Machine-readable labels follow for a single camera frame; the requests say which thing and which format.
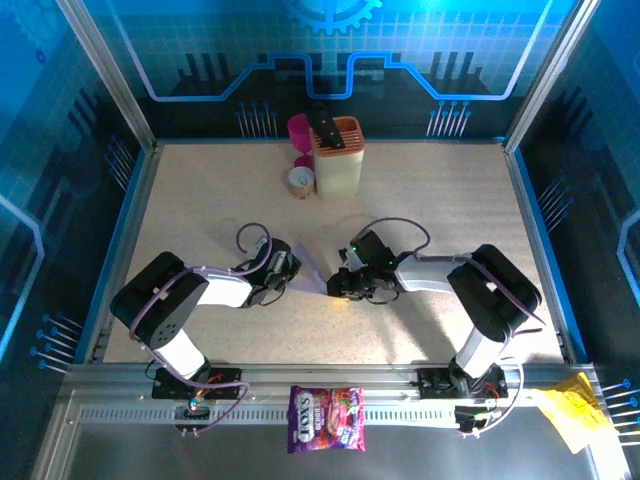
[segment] pink cup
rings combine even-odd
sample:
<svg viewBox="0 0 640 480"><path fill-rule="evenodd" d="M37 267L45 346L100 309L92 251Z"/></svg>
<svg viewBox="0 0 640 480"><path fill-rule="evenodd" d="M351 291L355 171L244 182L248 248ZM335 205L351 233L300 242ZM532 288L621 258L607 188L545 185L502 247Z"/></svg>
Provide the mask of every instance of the pink cup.
<svg viewBox="0 0 640 480"><path fill-rule="evenodd" d="M311 151L309 122L304 113L291 117L287 122L287 130L289 130L289 139L296 150L300 153L309 153Z"/></svg>

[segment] candy bag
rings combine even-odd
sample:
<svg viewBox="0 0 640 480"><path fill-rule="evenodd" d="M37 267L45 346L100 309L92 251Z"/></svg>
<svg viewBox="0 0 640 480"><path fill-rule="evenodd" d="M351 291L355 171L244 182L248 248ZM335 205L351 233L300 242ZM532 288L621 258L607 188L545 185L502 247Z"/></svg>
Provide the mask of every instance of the candy bag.
<svg viewBox="0 0 640 480"><path fill-rule="evenodd" d="M289 453L323 449L364 451L362 388L291 387Z"/></svg>

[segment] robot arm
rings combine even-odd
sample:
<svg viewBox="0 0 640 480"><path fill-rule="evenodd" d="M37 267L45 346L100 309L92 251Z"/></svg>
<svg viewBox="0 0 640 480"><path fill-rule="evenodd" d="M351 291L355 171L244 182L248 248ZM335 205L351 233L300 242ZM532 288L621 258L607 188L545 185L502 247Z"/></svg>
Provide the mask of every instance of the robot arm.
<svg viewBox="0 0 640 480"><path fill-rule="evenodd" d="M442 398L444 392L458 398L488 394L482 388L483 380L500 383L503 374L495 362L527 319L509 296L529 312L541 303L535 286L492 245L482 245L470 257L416 258L413 252L396 256L374 232L365 231L339 253L344 265L327 282L330 296L382 303L372 300L379 289L393 292L391 301L404 293L432 290L455 294L464 306L474 327L448 371L422 372L421 393L427 396ZM509 296L496 288L487 273Z"/></svg>
<svg viewBox="0 0 640 480"><path fill-rule="evenodd" d="M231 269L242 272L258 266L267 255L266 237L247 253L251 260ZM170 252L158 255L146 268L125 285L111 302L111 312L127 327L146 303L176 275L182 276L142 317L135 335L185 380L206 381L209 362L191 342L183 329L198 305L226 305L249 308L259 305L272 291L284 292L300 270L300 261L282 240L272 239L269 258L256 271L243 276L222 273L199 273L185 266Z"/></svg>

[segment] speckled work surface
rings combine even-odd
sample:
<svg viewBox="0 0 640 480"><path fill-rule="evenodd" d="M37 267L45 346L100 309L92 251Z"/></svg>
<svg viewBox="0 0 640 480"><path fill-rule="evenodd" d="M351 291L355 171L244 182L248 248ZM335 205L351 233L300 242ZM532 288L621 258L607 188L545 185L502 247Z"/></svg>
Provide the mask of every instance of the speckled work surface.
<svg viewBox="0 0 640 480"><path fill-rule="evenodd" d="M235 266L245 259L235 232L250 221L266 224L291 245L304 244L328 276L340 266L338 249L361 227L393 215L429 229L425 253L462 253L492 243L540 287L499 146L371 142L358 197L339 202L290 195L283 178L296 154L286 143L166 146L129 278L164 250L187 263ZM423 241L409 225L388 223L376 231L396 254ZM247 231L245 245L258 235ZM551 323L546 304L537 313ZM269 307L198 307L186 326L208 358L234 363L448 362L470 330L457 298L432 292L374 306L288 291ZM561 361L552 327L518 338L509 354ZM114 322L105 361L146 360Z"/></svg>

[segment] yellow paper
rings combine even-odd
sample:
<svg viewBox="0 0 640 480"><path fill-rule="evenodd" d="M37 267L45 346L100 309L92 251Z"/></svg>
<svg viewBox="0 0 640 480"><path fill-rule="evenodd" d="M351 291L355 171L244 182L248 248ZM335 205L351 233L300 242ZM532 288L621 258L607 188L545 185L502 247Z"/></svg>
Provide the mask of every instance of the yellow paper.
<svg viewBox="0 0 640 480"><path fill-rule="evenodd" d="M532 390L531 396L571 453L578 453L601 434L616 432L598 407L589 380L582 372L551 390Z"/></svg>

